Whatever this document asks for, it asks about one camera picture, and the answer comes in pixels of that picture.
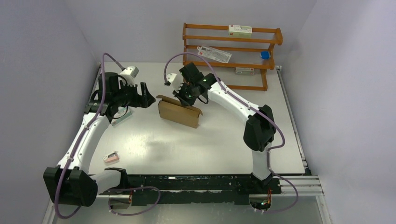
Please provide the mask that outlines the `brown cardboard box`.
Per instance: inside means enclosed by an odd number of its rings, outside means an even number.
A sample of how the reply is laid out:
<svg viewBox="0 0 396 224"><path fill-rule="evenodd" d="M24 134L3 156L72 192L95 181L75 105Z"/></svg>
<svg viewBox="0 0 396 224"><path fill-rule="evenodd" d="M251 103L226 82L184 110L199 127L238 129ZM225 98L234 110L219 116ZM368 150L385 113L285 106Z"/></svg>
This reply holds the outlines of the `brown cardboard box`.
<svg viewBox="0 0 396 224"><path fill-rule="evenodd" d="M194 106L183 107L181 103L164 95L157 95L158 112L162 119L172 121L184 126L198 128L199 117L203 112Z"/></svg>

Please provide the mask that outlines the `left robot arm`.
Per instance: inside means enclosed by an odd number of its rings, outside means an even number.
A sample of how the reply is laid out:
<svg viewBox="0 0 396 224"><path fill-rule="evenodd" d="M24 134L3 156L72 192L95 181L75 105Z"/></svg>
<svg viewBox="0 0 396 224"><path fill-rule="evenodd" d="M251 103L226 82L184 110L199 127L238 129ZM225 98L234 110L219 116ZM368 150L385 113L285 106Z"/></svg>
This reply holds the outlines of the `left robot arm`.
<svg viewBox="0 0 396 224"><path fill-rule="evenodd" d="M89 174L97 145L121 107L148 108L155 98L145 82L134 84L126 75L106 72L84 109L83 121L65 156L48 167L43 179L53 203L89 207L98 194L127 192L129 180L123 168L106 168Z"/></svg>

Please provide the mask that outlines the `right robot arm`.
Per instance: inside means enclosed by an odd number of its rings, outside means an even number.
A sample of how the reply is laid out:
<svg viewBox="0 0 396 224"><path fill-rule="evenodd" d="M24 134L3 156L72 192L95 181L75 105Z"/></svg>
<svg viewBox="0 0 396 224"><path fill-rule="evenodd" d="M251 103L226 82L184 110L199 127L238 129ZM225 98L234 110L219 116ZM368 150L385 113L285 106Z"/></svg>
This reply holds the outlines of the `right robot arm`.
<svg viewBox="0 0 396 224"><path fill-rule="evenodd" d="M243 141L252 151L252 188L264 193L269 187L272 174L269 170L268 149L276 134L272 109L268 105L258 106L242 98L225 85L213 73L203 75L194 63L179 70L179 74L167 74L166 80L173 87L174 96L182 106L193 106L196 100L210 101L236 115L245 125Z"/></svg>

